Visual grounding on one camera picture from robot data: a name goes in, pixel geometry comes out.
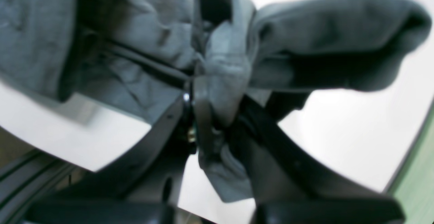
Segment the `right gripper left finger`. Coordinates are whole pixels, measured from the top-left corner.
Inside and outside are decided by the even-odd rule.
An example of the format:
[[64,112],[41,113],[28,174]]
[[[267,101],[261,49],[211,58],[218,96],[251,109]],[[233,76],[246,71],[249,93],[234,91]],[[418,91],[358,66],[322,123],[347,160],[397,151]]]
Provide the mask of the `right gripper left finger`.
[[36,224],[174,224],[183,170],[191,96],[176,99],[151,130],[111,164],[34,202],[25,220]]

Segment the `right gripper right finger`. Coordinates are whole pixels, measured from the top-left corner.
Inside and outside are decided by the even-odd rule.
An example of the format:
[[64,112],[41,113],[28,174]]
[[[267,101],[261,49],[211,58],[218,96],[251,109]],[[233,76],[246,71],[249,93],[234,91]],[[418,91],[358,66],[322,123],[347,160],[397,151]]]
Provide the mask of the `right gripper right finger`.
[[231,150],[251,181],[252,224],[403,224],[393,197],[324,166],[245,96],[231,127]]

